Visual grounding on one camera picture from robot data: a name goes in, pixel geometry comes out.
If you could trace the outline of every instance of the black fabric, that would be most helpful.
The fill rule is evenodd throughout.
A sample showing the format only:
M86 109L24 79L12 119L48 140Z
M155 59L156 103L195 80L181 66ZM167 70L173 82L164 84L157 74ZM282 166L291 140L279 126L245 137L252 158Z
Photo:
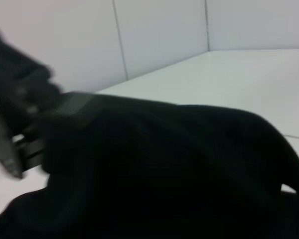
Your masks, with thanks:
M264 119L98 97L80 132L42 121L51 176L8 205L0 239L299 239L299 158Z
M28 109L53 107L59 89L49 82L50 70L18 51L0 37L0 114L12 135L31 125Z

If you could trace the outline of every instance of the white surface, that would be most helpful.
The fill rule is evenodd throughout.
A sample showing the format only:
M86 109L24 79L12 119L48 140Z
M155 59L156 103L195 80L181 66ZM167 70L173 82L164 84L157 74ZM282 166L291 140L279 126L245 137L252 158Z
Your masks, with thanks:
M129 78L207 51L203 0L115 0Z
M55 69L66 90L126 80L111 0L0 0L7 40Z
M299 136L299 50L209 52L100 93L247 110Z
M299 0L208 0L212 50L299 48Z

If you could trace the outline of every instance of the black cloth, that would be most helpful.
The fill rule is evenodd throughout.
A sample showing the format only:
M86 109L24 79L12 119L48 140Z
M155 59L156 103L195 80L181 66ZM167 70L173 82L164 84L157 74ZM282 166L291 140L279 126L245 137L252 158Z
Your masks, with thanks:
M299 239L299 158L263 118L98 97L80 132L42 123L50 178L8 205L0 239Z
M28 109L40 112L58 101L59 89L49 82L51 71L0 37L0 114L11 135L22 134L32 123Z

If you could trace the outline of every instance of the white tiled wall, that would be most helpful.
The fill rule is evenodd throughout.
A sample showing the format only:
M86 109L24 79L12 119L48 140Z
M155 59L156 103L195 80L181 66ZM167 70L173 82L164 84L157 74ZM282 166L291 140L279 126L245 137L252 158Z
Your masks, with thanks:
M0 0L7 40L55 69L66 90L126 80L111 0Z
M207 0L211 50L299 48L299 0Z
M129 78L207 51L204 0L115 0Z

